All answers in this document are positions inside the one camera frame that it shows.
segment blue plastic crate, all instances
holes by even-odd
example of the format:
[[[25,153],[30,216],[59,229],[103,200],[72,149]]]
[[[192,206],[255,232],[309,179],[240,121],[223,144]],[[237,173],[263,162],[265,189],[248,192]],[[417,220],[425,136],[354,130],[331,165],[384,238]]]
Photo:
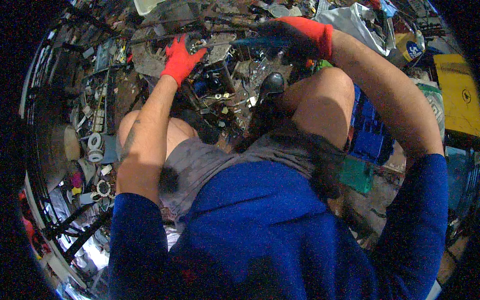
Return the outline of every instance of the blue plastic crate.
[[[353,138],[348,154],[381,166],[393,153],[395,139],[388,133],[367,96],[357,85],[354,86],[355,103],[350,122]]]

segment gloved hand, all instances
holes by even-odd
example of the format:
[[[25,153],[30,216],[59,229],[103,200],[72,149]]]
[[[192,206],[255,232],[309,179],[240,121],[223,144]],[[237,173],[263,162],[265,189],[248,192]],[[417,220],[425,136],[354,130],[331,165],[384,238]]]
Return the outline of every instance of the gloved hand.
[[[182,35],[180,40],[179,37],[174,38],[172,46],[166,47],[168,60],[165,69],[160,74],[160,76],[165,74],[172,76],[179,87],[207,51],[202,48],[190,55],[185,47],[185,37],[186,34]]]
[[[301,17],[281,17],[259,25],[260,35],[291,41],[289,61],[329,59],[332,56],[333,27]]]

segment leg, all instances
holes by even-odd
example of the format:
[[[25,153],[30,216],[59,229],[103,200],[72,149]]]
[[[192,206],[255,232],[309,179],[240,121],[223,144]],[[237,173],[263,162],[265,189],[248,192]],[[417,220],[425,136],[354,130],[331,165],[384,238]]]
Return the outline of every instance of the leg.
[[[353,82],[339,68],[324,68],[285,91],[281,106],[295,110],[298,128],[326,138],[342,149],[355,101]]]
[[[119,130],[117,133],[117,139],[119,142],[119,149],[123,148],[125,141],[127,139],[127,135],[130,132],[130,128],[132,128],[133,122],[137,118],[139,110],[134,110],[127,114],[121,121]],[[168,122],[167,128],[167,156],[172,153],[173,149],[180,144],[181,142],[198,136],[198,133],[195,129],[193,129],[187,122],[177,119],[171,118]]]

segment white plastic bag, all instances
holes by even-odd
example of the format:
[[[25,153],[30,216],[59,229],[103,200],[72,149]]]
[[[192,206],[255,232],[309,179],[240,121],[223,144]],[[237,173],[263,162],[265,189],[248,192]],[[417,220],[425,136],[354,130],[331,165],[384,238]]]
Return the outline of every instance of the white plastic bag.
[[[375,42],[372,34],[365,26],[365,22],[360,18],[363,13],[369,10],[361,4],[354,3],[350,7],[319,12],[312,20],[323,24],[331,24],[334,29],[348,33],[378,54],[388,56],[390,50],[384,50],[382,45]]]

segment white spool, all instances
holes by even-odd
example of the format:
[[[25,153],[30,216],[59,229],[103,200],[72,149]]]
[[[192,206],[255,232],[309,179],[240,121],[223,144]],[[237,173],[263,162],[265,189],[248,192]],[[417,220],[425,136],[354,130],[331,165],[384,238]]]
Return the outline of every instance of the white spool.
[[[88,138],[88,149],[98,150],[102,148],[102,136],[98,132],[92,133]]]
[[[88,152],[88,160],[97,163],[103,159],[103,152],[100,150],[90,150]]]

